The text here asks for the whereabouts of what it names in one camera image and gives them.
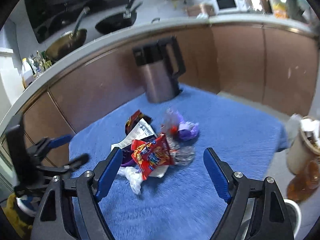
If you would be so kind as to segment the blue white gloved hand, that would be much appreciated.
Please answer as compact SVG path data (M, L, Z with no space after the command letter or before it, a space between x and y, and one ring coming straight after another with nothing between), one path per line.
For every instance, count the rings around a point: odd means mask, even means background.
M39 209L40 202L41 202L40 197L33 197L28 195L23 195L20 198L16 197L16 203L18 207L30 217L36 216Z

